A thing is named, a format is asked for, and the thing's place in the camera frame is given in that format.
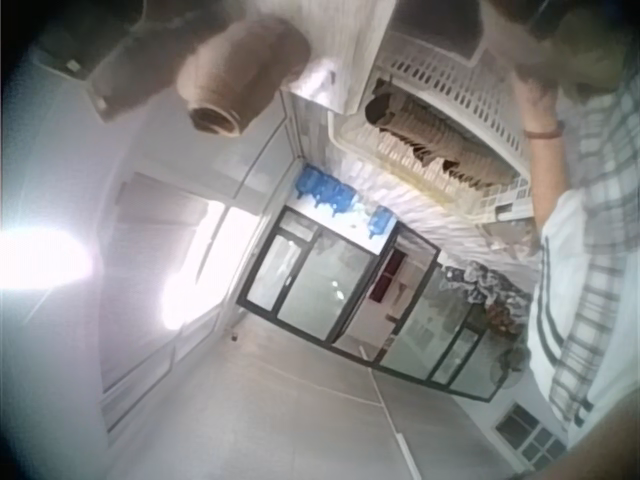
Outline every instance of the plastic basket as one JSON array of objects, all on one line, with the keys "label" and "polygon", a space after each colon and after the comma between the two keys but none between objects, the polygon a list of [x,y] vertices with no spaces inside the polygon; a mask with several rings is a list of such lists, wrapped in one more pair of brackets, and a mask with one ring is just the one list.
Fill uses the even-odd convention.
[{"label": "plastic basket", "polygon": [[[519,177],[508,186],[484,191],[442,173],[442,160],[424,168],[411,149],[369,125],[363,108],[378,79],[415,95],[443,117],[481,140],[507,161]],[[339,148],[377,164],[419,189],[447,210],[472,223],[514,220],[533,214],[528,150],[504,75],[484,55],[474,68],[409,37],[390,32],[382,43],[360,110],[351,116],[329,112],[329,136]]]}]

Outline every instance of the red bracelet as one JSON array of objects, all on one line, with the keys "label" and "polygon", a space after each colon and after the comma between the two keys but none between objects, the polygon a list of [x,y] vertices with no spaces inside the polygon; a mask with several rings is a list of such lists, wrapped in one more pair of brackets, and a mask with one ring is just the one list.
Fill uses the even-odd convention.
[{"label": "red bracelet", "polygon": [[554,138],[560,138],[564,132],[564,122],[559,121],[555,130],[550,132],[530,132],[524,130],[524,136],[530,140],[553,140]]}]

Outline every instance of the window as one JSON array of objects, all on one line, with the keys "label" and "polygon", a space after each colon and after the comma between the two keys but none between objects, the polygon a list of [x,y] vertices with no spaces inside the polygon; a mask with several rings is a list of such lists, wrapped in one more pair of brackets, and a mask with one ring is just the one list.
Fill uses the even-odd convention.
[{"label": "window", "polygon": [[566,451],[560,440],[518,404],[498,423],[496,431],[534,470],[542,470]]}]

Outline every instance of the person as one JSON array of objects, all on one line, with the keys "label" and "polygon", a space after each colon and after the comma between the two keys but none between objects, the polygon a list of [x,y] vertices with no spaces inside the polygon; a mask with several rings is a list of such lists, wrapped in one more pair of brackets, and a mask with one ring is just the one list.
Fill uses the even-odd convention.
[{"label": "person", "polygon": [[[620,61],[607,63],[603,75],[603,65],[562,64],[553,51],[563,18],[585,2],[483,3],[489,48],[493,43],[494,53],[510,56],[514,67],[514,96],[531,153],[542,264],[528,324],[530,367],[567,429],[570,447],[527,479],[640,478],[638,39],[627,36],[622,49],[617,40],[605,45],[604,51],[615,52]],[[489,14],[487,4],[494,9]],[[580,15],[576,18],[587,18]],[[542,18],[547,25],[540,26]],[[519,40],[503,36],[499,41],[505,32],[507,37],[517,32]],[[606,43],[607,31],[599,32]],[[564,38],[582,39],[583,33]],[[575,74],[572,66],[581,71]],[[570,178],[565,159],[556,108],[559,84],[583,104],[578,181]]]}]

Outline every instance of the plaid fabric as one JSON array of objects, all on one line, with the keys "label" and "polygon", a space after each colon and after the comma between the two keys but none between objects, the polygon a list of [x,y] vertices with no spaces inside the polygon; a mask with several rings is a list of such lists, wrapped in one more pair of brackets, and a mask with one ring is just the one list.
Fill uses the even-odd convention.
[{"label": "plaid fabric", "polygon": [[591,255],[576,317],[562,344],[549,402],[565,427],[580,427],[593,408],[589,388],[598,373],[618,311],[626,254],[640,243],[640,75],[633,49],[627,76],[612,95],[588,105],[580,133]]}]

